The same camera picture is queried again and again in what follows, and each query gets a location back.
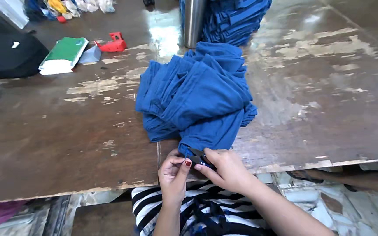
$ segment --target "blue garment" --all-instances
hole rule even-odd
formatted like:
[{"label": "blue garment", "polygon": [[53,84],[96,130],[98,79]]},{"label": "blue garment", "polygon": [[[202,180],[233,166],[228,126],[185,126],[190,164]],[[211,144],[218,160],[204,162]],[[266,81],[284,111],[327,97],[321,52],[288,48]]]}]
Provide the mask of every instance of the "blue garment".
[{"label": "blue garment", "polygon": [[199,42],[183,58],[150,61],[141,75],[135,110],[151,142],[180,136],[179,151],[229,149],[239,127],[257,115],[241,49]]},{"label": "blue garment", "polygon": [[[202,40],[205,42],[244,45],[259,29],[260,21],[272,0],[209,0],[205,10]],[[180,0],[184,28],[185,0]]]}]

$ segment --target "left hand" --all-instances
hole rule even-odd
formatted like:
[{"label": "left hand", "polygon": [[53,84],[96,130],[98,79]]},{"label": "left hand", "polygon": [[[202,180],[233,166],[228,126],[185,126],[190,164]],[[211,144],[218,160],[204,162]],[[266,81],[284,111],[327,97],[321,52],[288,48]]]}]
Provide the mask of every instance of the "left hand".
[{"label": "left hand", "polygon": [[186,178],[192,161],[178,155],[177,148],[171,151],[158,170],[163,206],[180,207],[186,196]]}]

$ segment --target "black and white striped shirt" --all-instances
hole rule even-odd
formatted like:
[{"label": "black and white striped shirt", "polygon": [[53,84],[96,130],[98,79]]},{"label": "black and white striped shirt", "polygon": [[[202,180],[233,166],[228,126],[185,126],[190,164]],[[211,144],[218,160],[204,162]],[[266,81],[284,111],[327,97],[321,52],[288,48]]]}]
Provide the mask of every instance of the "black and white striped shirt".
[{"label": "black and white striped shirt", "polygon": [[[245,196],[211,181],[187,185],[180,208],[180,235],[275,235]],[[132,211],[140,236],[153,234],[161,205],[160,187],[132,191]]]}]

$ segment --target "red plastic object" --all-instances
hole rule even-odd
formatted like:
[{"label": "red plastic object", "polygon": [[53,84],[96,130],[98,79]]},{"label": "red plastic object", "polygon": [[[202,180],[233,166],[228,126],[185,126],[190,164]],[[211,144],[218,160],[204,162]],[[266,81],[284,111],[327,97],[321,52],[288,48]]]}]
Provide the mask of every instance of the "red plastic object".
[{"label": "red plastic object", "polygon": [[65,17],[63,17],[63,16],[57,16],[56,19],[58,19],[58,21],[59,21],[60,23],[65,23],[65,22],[66,22],[66,19],[65,19]]},{"label": "red plastic object", "polygon": [[105,45],[100,45],[98,42],[94,41],[100,50],[103,52],[122,52],[127,48],[125,40],[122,38],[122,33],[114,32],[109,35],[113,41],[110,41]]}]

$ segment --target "metal thermos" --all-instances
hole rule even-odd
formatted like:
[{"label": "metal thermos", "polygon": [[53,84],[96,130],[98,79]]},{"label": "metal thermos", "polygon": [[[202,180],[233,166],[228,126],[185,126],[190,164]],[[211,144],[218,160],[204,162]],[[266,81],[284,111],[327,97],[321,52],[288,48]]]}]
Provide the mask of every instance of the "metal thermos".
[{"label": "metal thermos", "polygon": [[184,44],[188,48],[195,48],[201,40],[206,4],[207,0],[185,1]]}]

